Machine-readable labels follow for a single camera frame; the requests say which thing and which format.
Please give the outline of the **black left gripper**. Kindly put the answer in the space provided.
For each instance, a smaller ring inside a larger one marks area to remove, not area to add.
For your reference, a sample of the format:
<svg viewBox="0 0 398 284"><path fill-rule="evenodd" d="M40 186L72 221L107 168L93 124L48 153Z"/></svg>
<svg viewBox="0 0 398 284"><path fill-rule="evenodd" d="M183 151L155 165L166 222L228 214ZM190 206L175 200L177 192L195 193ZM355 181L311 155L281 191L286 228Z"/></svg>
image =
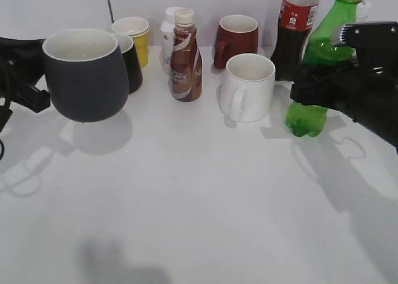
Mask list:
<svg viewBox="0 0 398 284"><path fill-rule="evenodd" d="M35 113L50 107L50 95L36 84L44 76L44 39L1 38L1 97Z"/></svg>

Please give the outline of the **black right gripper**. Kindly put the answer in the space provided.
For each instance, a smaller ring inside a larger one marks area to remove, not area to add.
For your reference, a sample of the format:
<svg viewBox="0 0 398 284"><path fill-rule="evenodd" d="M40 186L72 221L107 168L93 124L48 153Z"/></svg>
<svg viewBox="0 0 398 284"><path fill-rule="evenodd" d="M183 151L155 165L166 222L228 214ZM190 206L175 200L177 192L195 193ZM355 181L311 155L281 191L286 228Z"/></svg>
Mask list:
<svg viewBox="0 0 398 284"><path fill-rule="evenodd" d="M344 24L331 36L334 47L397 48L396 21ZM304 106L339 111L397 147L397 79L378 68L299 65L292 72L290 98Z"/></svg>

